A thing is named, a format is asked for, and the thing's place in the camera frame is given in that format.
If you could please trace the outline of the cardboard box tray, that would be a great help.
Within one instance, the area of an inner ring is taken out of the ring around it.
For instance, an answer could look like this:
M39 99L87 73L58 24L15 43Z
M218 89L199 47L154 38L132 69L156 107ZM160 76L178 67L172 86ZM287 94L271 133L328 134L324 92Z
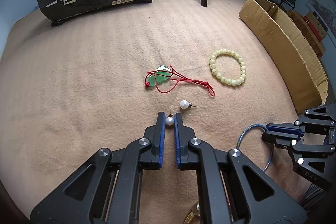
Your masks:
M298 113L325 104L327 75L294 21L268 0L246 0L240 19L259 39L280 72Z

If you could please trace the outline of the white pearl earring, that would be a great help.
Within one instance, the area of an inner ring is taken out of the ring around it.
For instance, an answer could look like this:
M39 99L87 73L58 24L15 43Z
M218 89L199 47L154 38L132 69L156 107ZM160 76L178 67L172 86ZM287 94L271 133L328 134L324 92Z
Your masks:
M179 106L183 110L190 109L192 107L197 107L197 106L193 105L192 103L188 102L187 100L181 100L181 102L179 103Z
M173 114L173 109L170 108L170 111L165 119L165 125L167 127L171 127L174 125L174 114Z

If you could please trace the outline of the landscape wall painting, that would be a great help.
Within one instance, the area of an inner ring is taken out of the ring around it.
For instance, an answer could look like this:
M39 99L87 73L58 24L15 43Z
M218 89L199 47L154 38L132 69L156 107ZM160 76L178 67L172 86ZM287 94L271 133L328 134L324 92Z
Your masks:
M335 0L308 0L307 2L335 37Z

